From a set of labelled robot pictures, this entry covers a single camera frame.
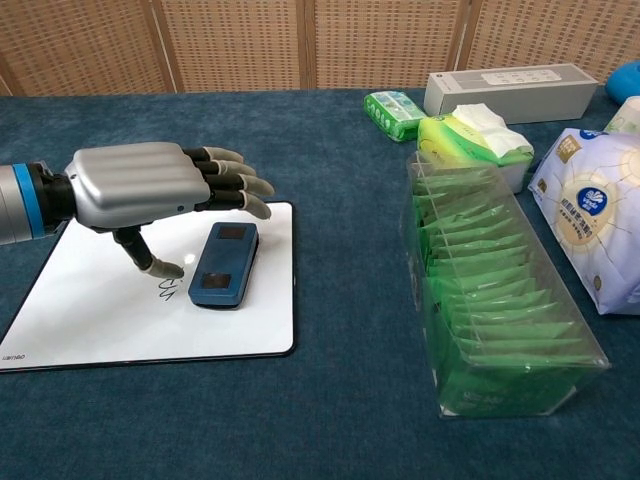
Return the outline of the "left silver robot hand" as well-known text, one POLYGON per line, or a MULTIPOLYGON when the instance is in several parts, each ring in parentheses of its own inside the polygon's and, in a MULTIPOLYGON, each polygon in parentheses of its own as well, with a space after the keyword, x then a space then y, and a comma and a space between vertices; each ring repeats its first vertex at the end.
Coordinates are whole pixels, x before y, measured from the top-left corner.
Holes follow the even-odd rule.
POLYGON ((110 232, 143 273, 180 279, 182 267, 151 253, 141 227, 190 212, 243 210, 267 220, 265 196, 274 187, 235 151, 143 142, 80 149, 65 174, 74 194, 74 217, 96 232, 110 232))

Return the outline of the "teal blue tablecloth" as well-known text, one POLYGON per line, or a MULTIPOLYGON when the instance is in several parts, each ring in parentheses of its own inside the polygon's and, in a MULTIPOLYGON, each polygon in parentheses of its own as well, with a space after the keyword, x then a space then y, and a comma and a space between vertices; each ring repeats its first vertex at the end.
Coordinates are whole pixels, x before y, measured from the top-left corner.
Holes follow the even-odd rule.
POLYGON ((640 480, 640 318, 600 316, 519 202, 611 362, 555 414, 444 419, 400 236, 410 144, 361 90, 0 97, 0 163, 165 140, 243 153, 296 210, 288 356, 0 374, 0 480, 640 480))

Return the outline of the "bamboo folding screen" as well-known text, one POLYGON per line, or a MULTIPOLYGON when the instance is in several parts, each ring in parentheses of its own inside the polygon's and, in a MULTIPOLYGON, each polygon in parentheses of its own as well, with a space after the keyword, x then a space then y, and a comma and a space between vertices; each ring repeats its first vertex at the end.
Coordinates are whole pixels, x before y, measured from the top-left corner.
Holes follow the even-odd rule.
POLYGON ((422 87, 640 60, 640 0, 0 0, 0 96, 422 87))

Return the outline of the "white paper cup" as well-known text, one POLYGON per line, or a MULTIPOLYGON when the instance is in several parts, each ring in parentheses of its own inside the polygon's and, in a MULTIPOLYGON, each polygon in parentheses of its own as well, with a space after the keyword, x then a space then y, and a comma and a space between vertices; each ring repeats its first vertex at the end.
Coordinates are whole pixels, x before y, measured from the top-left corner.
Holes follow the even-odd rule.
POLYGON ((604 131, 640 135, 640 95, 628 97, 605 126, 604 131))

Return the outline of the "green yellow tissue pack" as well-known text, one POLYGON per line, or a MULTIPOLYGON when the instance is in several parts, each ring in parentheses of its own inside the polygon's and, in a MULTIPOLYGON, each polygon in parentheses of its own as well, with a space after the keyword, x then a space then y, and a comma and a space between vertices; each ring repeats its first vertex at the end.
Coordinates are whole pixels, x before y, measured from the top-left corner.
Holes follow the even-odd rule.
POLYGON ((422 118, 417 147, 448 168, 493 165, 514 193, 522 190, 534 158, 531 143, 484 103, 462 104, 450 113, 422 118))

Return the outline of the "clear box green sachets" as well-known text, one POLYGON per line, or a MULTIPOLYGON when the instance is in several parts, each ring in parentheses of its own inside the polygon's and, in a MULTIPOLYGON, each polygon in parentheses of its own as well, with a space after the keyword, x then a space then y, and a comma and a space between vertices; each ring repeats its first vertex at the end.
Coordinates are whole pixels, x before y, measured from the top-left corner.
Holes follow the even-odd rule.
POLYGON ((407 161, 402 217, 416 308, 445 417, 553 413, 609 360, 492 166, 407 161))

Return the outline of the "grey power strip box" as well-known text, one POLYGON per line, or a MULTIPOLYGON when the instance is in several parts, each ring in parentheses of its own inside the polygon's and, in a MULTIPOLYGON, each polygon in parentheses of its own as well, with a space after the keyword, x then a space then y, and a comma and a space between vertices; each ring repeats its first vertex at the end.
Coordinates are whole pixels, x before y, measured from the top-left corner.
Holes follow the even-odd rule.
POLYGON ((583 116, 597 86, 571 63, 435 72, 423 107, 435 116, 483 103, 508 124, 573 120, 583 116))

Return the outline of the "lilac white tissue pack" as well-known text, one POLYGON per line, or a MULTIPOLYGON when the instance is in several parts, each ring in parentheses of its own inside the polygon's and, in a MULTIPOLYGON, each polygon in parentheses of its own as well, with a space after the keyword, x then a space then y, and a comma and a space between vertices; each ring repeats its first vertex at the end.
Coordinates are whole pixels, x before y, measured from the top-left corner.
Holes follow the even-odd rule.
POLYGON ((529 190, 597 311, 640 316, 640 136, 566 128, 529 190))

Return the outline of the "white drawing board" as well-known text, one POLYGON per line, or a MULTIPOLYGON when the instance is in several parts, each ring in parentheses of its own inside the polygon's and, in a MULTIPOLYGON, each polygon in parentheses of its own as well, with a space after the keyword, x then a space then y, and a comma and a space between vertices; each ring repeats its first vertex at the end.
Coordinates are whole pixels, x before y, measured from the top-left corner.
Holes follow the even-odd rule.
POLYGON ((0 338, 0 373, 280 356, 295 345, 295 210, 271 204, 242 303, 203 308, 188 295, 217 222, 243 211, 189 213, 142 230, 177 280, 141 273, 107 234, 69 223, 0 338))

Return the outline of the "green wet wipes pack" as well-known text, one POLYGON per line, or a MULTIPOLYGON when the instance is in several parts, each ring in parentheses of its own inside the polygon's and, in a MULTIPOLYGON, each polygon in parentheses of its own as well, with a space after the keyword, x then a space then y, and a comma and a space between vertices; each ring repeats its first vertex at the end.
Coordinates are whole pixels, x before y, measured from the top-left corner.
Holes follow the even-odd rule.
POLYGON ((416 140, 425 112, 404 92, 378 91, 367 94, 363 108, 374 124, 397 143, 416 140))

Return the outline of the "blue whiteboard eraser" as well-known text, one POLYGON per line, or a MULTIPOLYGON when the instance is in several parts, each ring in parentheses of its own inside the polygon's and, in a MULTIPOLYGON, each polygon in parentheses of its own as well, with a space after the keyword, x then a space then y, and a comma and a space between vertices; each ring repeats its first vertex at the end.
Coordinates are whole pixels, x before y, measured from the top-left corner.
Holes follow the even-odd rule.
POLYGON ((204 308, 237 308, 244 299, 258 245, 255 223, 214 223, 188 289, 191 302, 204 308))

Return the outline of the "blue detergent bottle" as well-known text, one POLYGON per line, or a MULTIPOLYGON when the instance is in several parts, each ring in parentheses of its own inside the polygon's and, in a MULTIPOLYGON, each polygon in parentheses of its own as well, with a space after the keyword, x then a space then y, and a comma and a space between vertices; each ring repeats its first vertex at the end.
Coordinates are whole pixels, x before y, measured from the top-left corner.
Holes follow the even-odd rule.
POLYGON ((640 60, 616 68, 606 81, 605 91, 619 105, 629 97, 640 96, 640 60))

